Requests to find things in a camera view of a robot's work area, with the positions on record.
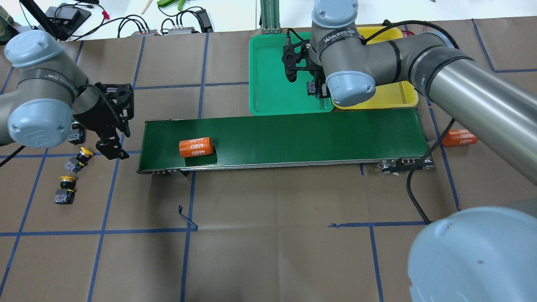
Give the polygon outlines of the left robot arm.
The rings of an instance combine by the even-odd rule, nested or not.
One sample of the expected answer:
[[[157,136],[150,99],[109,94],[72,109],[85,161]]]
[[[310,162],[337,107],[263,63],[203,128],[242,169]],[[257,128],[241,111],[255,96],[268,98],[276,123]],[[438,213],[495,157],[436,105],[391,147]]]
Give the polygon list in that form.
[[[118,132],[130,136],[128,122],[134,117],[131,84],[91,84],[62,46],[44,31],[31,30],[13,37],[4,55],[19,70],[19,77],[15,90],[1,95],[1,146],[61,145],[75,119],[99,136],[96,149],[109,160],[129,157]]]

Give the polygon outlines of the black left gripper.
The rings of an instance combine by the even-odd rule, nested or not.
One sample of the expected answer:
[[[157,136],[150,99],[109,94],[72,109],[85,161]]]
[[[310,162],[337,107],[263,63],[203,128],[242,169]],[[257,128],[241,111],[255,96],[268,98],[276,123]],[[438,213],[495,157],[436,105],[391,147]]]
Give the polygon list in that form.
[[[132,84],[85,84],[78,87],[76,121],[99,135],[114,128],[131,135],[128,121],[134,118]],[[129,154],[117,136],[100,136],[96,149],[109,160],[126,160]]]

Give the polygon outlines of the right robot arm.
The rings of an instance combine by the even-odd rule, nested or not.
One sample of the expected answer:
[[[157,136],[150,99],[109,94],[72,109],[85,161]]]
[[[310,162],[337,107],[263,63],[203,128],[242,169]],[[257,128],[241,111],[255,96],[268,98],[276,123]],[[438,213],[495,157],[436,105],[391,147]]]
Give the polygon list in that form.
[[[290,82],[297,63],[315,75],[310,91],[328,92],[343,107],[364,103],[377,86],[409,81],[451,121],[475,134],[520,174],[536,183],[536,95],[478,65],[441,27],[403,39],[369,44],[355,25],[356,0],[317,0],[310,48],[284,52]],[[442,138],[411,166],[405,184],[426,227],[408,259],[414,302],[535,302],[536,200],[470,208],[432,222],[411,191],[411,178]]]

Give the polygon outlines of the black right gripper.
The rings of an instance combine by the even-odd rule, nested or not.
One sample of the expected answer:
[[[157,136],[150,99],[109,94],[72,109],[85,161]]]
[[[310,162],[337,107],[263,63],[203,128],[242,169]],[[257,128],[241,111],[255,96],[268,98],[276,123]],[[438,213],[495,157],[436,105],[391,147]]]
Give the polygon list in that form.
[[[298,42],[293,43],[290,34],[285,34],[282,63],[287,80],[293,83],[297,80],[298,71],[307,71],[314,77],[313,81],[307,82],[307,95],[317,96],[318,99],[329,98],[329,90],[324,83],[324,71],[319,64],[311,59],[309,54],[310,40],[302,38],[297,33],[295,36],[298,38]]]

